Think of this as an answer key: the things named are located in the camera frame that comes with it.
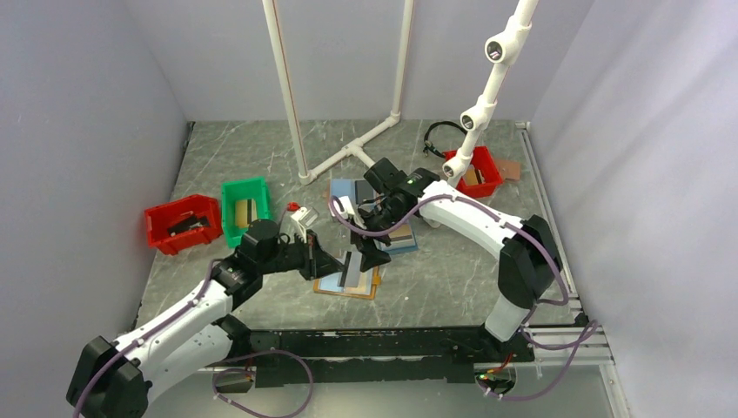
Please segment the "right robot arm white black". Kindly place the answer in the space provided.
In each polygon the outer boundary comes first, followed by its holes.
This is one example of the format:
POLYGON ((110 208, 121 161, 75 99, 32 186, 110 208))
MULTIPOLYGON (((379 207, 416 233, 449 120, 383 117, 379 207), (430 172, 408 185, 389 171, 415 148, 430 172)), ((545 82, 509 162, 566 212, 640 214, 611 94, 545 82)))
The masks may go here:
POLYGON ((370 266, 387 263, 389 255, 376 245, 412 216, 428 224, 446 226, 492 254, 498 261, 500 297, 484 322, 480 351, 490 361, 501 361, 513 350, 513 337, 528 322, 535 307, 547 303, 545 291, 561 277, 560 253, 548 222, 494 210, 442 179, 418 168, 411 173, 382 158, 364 174, 378 194, 370 209, 346 196, 329 198, 332 216, 352 232, 352 239, 370 266))

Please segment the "dark grey credit card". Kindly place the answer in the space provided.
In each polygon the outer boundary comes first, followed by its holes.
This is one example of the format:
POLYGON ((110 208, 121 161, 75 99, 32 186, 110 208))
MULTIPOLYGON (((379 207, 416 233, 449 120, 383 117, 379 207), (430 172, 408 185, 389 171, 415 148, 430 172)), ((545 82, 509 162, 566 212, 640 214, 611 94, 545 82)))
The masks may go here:
POLYGON ((195 214, 192 214, 188 216, 187 218, 184 218, 180 220, 179 222, 175 223, 172 226, 169 226, 167 228, 167 233, 170 236, 176 236, 182 233, 186 233, 195 229, 203 228, 203 227, 209 227, 210 222, 207 219, 206 216, 196 216, 195 214))

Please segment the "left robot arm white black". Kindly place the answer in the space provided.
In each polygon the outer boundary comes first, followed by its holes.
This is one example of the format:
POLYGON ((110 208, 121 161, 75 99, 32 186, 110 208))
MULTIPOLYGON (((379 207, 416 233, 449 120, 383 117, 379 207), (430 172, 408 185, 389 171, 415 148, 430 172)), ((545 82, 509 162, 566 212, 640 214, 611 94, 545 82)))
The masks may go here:
POLYGON ((285 240, 277 222, 255 221, 234 252, 212 260, 183 299, 115 340, 98 336, 83 348, 66 394, 74 416, 141 417, 200 368, 243 363, 249 330, 231 314, 262 288, 267 274, 296 271, 315 280, 342 269, 314 231, 285 240))

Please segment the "grey striped credit card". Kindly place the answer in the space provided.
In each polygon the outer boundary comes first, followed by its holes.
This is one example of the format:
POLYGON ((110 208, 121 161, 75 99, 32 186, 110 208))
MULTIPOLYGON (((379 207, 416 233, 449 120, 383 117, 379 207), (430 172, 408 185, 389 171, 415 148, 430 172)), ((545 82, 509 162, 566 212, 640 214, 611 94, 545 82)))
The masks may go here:
POLYGON ((344 254, 343 264, 345 270, 339 277, 339 286, 358 287, 362 272, 360 271, 362 254, 358 251, 349 251, 344 254))

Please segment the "orange card holder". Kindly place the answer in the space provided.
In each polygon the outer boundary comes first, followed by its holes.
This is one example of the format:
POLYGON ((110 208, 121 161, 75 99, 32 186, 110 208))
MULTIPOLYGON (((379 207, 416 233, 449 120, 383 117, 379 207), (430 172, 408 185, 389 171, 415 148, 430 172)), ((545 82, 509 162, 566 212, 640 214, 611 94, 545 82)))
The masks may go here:
POLYGON ((347 274, 345 278, 338 273, 331 274, 316 280, 312 290, 318 294, 373 300, 380 284, 380 270, 374 267, 367 272, 347 274))

